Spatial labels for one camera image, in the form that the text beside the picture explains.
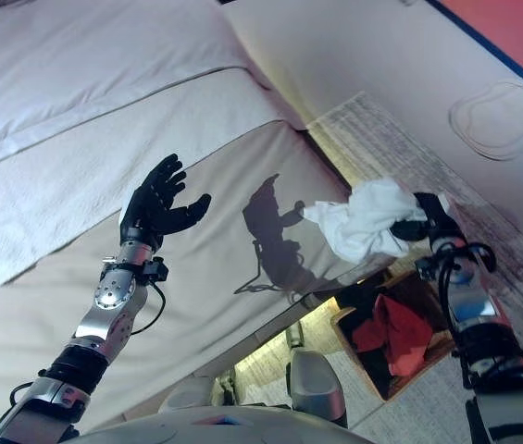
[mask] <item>robotic arm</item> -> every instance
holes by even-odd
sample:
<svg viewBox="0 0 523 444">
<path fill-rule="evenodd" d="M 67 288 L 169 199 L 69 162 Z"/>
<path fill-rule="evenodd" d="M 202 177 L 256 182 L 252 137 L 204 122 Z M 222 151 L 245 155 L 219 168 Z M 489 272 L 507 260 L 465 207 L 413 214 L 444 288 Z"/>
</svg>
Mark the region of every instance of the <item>robotic arm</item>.
<svg viewBox="0 0 523 444">
<path fill-rule="evenodd" d="M 416 193 L 416 198 L 428 221 L 397 223 L 392 233 L 408 241 L 430 240 L 433 255 L 416 266 L 422 279 L 438 281 L 463 385 L 476 395 L 466 406 L 473 443 L 523 443 L 523 349 L 493 297 L 493 251 L 468 243 L 436 195 Z"/>
<path fill-rule="evenodd" d="M 121 221 L 119 254 L 104 259 L 91 309 L 64 351 L 0 420 L 0 444 L 53 444 L 78 436 L 72 424 L 80 421 L 103 373 L 125 347 L 145 304 L 146 286 L 157 289 L 156 282 L 167 277 L 162 259 L 153 258 L 163 237 L 195 225 L 210 204 L 204 194 L 171 209 L 185 188 L 181 167 L 175 154 L 167 157 L 131 196 Z"/>
</svg>

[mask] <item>grey plastic part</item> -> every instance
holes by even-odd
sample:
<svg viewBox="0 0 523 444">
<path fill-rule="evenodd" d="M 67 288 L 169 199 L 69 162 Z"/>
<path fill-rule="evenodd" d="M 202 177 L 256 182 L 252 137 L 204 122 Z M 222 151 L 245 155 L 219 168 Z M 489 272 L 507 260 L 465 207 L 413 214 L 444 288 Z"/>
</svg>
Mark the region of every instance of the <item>grey plastic part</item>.
<svg viewBox="0 0 523 444">
<path fill-rule="evenodd" d="M 212 405 L 213 388 L 214 379 L 211 377 L 188 377 L 168 394 L 158 411 L 167 413 L 190 407 Z"/>
<path fill-rule="evenodd" d="M 335 421 L 345 415 L 342 384 L 329 361 L 316 351 L 292 350 L 290 369 L 292 408 Z"/>
<path fill-rule="evenodd" d="M 194 407 L 96 431 L 67 444 L 370 444 L 315 416 L 273 407 Z"/>
</svg>

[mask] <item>wooden box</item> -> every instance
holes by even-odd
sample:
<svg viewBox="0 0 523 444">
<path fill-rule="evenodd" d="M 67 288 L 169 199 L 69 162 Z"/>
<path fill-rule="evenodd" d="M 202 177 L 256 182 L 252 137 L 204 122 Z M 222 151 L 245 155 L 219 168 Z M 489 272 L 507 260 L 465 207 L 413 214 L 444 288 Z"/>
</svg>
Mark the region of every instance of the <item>wooden box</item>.
<svg viewBox="0 0 523 444">
<path fill-rule="evenodd" d="M 387 296 L 409 307 L 420 317 L 425 319 L 433 330 L 430 345 L 424 354 L 424 362 L 411 376 L 391 376 L 385 363 L 385 371 L 382 371 L 380 362 L 382 350 L 358 353 L 352 342 L 352 332 L 355 327 L 367 319 L 367 312 L 359 315 L 360 310 L 345 308 L 333 316 L 331 325 L 343 345 L 343 349 L 354 362 L 360 377 L 367 383 L 384 401 L 389 401 L 403 391 L 412 381 L 416 380 L 426 370 L 435 365 L 446 356 L 454 347 L 452 336 L 447 329 L 446 320 L 442 314 L 438 295 L 433 287 L 419 278 L 417 272 L 409 272 L 400 277 L 395 277 L 382 285 L 386 288 Z M 368 304 L 374 304 L 376 294 Z"/>
</svg>

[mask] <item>silver metal arm segment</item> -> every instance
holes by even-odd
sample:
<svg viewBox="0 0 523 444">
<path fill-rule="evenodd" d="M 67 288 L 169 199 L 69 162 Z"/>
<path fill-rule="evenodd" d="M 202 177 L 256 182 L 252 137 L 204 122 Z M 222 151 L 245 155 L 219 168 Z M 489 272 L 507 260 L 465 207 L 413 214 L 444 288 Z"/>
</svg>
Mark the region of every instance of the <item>silver metal arm segment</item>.
<svg viewBox="0 0 523 444">
<path fill-rule="evenodd" d="M 151 259 L 152 248 L 136 240 L 124 242 L 117 258 L 105 259 L 91 309 L 52 366 L 40 372 L 0 422 L 0 443 L 52 444 L 71 432 L 106 368 L 128 342 L 147 298 L 143 276 L 155 265 Z"/>
</svg>

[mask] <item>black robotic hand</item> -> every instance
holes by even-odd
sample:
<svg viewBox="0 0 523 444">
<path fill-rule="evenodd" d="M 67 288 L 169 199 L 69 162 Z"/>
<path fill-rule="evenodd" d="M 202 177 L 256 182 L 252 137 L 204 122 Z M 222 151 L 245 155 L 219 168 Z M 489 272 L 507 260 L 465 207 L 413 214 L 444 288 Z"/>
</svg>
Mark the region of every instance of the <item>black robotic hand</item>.
<svg viewBox="0 0 523 444">
<path fill-rule="evenodd" d="M 171 154 L 133 192 L 121 221 L 121 243 L 143 242 L 156 252 L 165 235 L 192 227 L 204 217 L 212 199 L 209 194 L 189 206 L 171 209 L 175 196 L 185 189 L 182 181 L 187 175 L 184 171 L 178 172 L 181 168 L 177 155 Z"/>
</svg>

